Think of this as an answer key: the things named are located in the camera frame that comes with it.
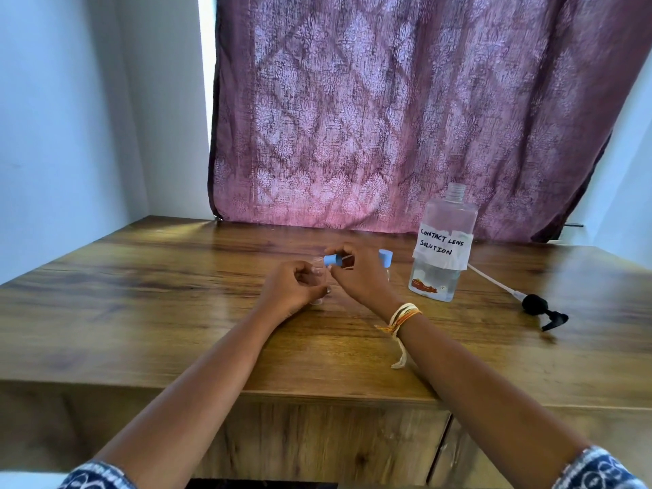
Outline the person's right hand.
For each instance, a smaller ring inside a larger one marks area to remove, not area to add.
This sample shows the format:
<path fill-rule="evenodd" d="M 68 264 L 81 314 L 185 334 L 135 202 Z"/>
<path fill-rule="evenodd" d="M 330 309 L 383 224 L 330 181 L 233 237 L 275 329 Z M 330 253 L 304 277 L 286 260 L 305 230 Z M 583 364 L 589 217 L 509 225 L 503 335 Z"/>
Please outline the person's right hand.
<path fill-rule="evenodd" d="M 398 295 L 391 286 L 379 261 L 377 246 L 357 242 L 344 242 L 339 246 L 330 246 L 325 254 L 353 254 L 355 265 L 352 282 L 341 286 L 343 290 L 358 303 L 367 307 L 384 323 L 389 324 L 395 312 L 406 300 Z"/>

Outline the person's left hand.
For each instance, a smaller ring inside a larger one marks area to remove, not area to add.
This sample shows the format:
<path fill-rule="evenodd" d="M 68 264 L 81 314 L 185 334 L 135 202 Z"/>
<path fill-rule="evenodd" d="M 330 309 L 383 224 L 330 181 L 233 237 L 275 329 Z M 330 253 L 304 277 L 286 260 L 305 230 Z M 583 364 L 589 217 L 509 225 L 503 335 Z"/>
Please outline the person's left hand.
<path fill-rule="evenodd" d="M 278 326 L 305 306 L 327 295 L 325 280 L 299 280 L 295 276 L 297 261 L 282 262 L 265 279 L 261 294 L 252 311 L 257 320 Z"/>

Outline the person's right forearm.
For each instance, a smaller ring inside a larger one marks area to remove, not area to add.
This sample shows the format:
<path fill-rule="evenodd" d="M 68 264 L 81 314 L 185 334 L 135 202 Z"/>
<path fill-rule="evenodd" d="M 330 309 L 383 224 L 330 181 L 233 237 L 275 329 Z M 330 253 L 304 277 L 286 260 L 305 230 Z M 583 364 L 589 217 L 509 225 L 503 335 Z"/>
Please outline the person's right forearm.
<path fill-rule="evenodd" d="M 398 337 L 437 394 L 497 466 L 563 468 L 589 441 L 421 313 Z"/>

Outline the person's left forearm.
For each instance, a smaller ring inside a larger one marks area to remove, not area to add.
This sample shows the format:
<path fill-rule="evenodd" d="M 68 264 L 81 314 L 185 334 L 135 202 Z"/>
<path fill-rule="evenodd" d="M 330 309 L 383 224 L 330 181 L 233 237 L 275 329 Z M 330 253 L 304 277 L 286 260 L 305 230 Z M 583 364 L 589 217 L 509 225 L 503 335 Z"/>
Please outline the person's left forearm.
<path fill-rule="evenodd" d="M 258 304 L 94 457 L 137 489 L 183 489 L 234 406 L 274 330 L 291 314 Z"/>

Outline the clear bottle with white label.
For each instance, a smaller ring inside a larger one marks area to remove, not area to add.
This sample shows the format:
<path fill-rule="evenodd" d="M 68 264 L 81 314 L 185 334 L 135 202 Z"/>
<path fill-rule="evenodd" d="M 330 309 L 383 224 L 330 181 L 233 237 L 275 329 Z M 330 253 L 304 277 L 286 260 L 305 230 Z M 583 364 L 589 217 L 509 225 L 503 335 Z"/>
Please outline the clear bottle with white label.
<path fill-rule="evenodd" d="M 449 183 L 443 197 L 428 201 L 413 250 L 408 289 L 450 302 L 468 261 L 478 207 L 465 202 L 466 186 Z"/>

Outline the purple patterned curtain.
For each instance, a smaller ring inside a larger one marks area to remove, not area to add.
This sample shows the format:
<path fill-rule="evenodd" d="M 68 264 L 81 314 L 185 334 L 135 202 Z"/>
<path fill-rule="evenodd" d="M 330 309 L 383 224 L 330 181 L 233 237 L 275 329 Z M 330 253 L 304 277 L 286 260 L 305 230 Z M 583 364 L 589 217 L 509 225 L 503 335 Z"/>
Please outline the purple patterned curtain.
<path fill-rule="evenodd" d="M 546 242 L 650 51 L 652 0 L 216 0 L 208 197 L 224 221 Z"/>

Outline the black pump with white tube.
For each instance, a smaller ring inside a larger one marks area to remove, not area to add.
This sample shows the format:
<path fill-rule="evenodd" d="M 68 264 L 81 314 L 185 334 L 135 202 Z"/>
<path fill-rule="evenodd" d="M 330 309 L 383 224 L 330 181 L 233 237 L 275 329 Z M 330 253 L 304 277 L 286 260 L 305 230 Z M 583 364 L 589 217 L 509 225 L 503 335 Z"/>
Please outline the black pump with white tube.
<path fill-rule="evenodd" d="M 539 328 L 541 332 L 543 333 L 550 332 L 555 328 L 559 328 L 563 326 L 568 321 L 569 319 L 568 315 L 566 315 L 565 313 L 551 310 L 548 301 L 546 301 L 542 297 L 533 293 L 525 294 L 511 287 L 508 287 L 505 284 L 502 284 L 501 282 L 492 278 L 491 276 L 488 276 L 484 272 L 479 271 L 478 269 L 476 269 L 474 266 L 470 264 L 468 264 L 468 269 L 474 271 L 482 278 L 488 280 L 489 282 L 493 283 L 494 285 L 496 285 L 497 287 L 501 288 L 502 290 L 506 291 L 509 295 L 514 297 L 520 303 L 522 310 L 527 315 L 539 319 Z"/>

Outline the blue patterned left sleeve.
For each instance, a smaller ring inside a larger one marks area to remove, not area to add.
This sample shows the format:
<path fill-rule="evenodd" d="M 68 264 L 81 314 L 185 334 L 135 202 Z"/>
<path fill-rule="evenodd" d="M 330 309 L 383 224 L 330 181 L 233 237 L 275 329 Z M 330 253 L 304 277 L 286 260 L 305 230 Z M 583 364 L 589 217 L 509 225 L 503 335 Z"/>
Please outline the blue patterned left sleeve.
<path fill-rule="evenodd" d="M 137 489 L 119 468 L 104 461 L 87 461 L 69 472 L 57 489 Z"/>

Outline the blue patterned sleeve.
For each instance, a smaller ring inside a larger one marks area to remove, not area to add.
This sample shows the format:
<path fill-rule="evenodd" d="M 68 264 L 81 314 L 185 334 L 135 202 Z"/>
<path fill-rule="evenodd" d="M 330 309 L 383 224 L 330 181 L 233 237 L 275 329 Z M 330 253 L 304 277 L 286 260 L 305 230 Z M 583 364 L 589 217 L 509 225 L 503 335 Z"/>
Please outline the blue patterned sleeve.
<path fill-rule="evenodd" d="M 569 464 L 553 489 L 648 489 L 619 460 L 601 447 L 584 450 Z"/>
<path fill-rule="evenodd" d="M 119 468 L 104 461 L 87 461 L 69 472 L 57 489 L 137 489 Z"/>

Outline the blue patterned right sleeve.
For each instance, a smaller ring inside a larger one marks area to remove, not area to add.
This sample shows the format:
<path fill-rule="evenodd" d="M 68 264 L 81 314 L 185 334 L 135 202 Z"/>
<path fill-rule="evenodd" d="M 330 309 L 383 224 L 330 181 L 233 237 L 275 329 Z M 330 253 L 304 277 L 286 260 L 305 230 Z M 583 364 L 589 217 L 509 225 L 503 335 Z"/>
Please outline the blue patterned right sleeve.
<path fill-rule="evenodd" d="M 619 460 L 601 447 L 584 450 L 569 464 L 553 489 L 648 489 Z"/>

